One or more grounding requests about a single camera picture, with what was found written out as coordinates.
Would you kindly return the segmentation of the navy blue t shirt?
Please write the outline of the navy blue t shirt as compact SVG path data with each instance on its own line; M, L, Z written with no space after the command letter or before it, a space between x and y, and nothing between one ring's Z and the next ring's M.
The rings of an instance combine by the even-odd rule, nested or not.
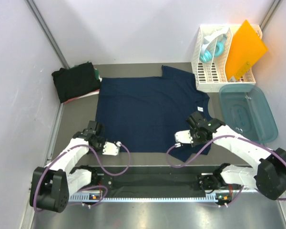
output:
M162 66L162 75L141 78L104 78L96 121L102 135L120 141L132 153L166 153L187 161L192 154L208 154L203 145L184 145L175 150L176 132L188 130L187 118L196 111L211 119L209 96L195 86L193 73Z

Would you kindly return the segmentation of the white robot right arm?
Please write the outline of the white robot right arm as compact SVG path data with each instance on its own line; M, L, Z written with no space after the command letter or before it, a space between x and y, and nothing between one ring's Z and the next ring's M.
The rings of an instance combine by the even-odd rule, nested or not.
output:
M221 164L201 179L203 189L223 189L228 185L254 188L270 200L281 200L286 191L286 151L267 148L245 138L217 118L207 120L196 111L187 118L193 146L215 144L244 160L248 166Z

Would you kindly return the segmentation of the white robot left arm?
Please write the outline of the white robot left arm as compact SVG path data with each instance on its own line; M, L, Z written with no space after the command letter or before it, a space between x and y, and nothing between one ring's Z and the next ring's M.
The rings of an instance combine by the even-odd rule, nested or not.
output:
M103 125L90 121L87 128L73 135L66 148L48 165L37 167L32 174L30 206L37 212L61 213L70 196L82 188L94 189L100 183L95 168L77 166L89 152L99 153L105 145Z

